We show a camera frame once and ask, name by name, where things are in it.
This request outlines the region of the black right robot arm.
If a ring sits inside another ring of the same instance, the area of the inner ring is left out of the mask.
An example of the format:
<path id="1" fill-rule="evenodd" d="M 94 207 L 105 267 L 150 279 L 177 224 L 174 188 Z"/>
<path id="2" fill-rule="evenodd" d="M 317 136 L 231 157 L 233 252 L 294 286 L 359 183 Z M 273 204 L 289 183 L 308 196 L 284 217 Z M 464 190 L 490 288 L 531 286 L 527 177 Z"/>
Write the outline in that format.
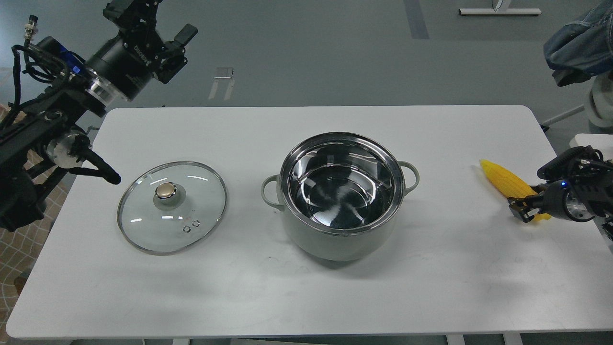
<path id="1" fill-rule="evenodd" d="M 539 168 L 544 184 L 523 198 L 508 197 L 512 214 L 528 223 L 537 214 L 584 223 L 601 219 L 600 234 L 612 251 L 613 166 L 592 146 L 571 147 Z"/>

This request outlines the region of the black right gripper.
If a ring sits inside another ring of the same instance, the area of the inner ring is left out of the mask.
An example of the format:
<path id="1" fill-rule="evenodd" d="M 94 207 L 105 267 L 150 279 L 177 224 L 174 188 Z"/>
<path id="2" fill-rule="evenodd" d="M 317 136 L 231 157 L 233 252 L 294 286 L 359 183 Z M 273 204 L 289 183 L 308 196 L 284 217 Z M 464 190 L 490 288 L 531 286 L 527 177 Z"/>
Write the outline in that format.
<path id="1" fill-rule="evenodd" d="M 508 207 L 513 216 L 524 223 L 535 219 L 536 215 L 549 214 L 553 218 L 570 220 L 567 207 L 568 186 L 558 180 L 546 186 L 538 194 L 521 198 L 508 197 Z"/>

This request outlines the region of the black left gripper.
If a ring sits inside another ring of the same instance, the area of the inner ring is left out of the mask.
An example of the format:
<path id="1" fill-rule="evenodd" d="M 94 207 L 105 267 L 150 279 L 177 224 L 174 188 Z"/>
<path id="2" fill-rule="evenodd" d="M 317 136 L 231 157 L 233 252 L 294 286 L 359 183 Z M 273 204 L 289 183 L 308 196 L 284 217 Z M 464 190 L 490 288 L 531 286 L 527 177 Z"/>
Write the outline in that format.
<path id="1" fill-rule="evenodd" d="M 156 31 L 160 0 L 112 0 L 103 16 L 119 29 L 105 42 L 86 66 L 109 81 L 128 101 L 132 101 L 153 77 L 163 84 L 187 64 L 185 48 L 198 29 L 186 24 L 172 41 L 162 41 Z"/>

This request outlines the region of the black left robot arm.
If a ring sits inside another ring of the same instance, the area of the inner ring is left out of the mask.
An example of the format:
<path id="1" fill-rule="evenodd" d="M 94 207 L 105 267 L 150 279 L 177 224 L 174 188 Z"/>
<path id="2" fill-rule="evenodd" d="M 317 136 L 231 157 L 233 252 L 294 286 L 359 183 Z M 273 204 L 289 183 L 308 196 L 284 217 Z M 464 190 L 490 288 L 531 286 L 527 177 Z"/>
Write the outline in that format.
<path id="1" fill-rule="evenodd" d="M 113 0 L 103 10 L 118 33 L 85 60 L 48 36 L 32 43 L 38 18 L 25 24 L 24 44 L 11 48 L 15 97 L 1 121 L 1 227 L 14 232 L 42 220 L 46 198 L 66 174 L 120 175 L 91 149 L 77 120 L 104 116 L 114 98 L 133 100 L 156 79 L 168 83 L 186 64 L 197 28 L 187 24 L 171 41 L 156 31 L 158 0 Z"/>

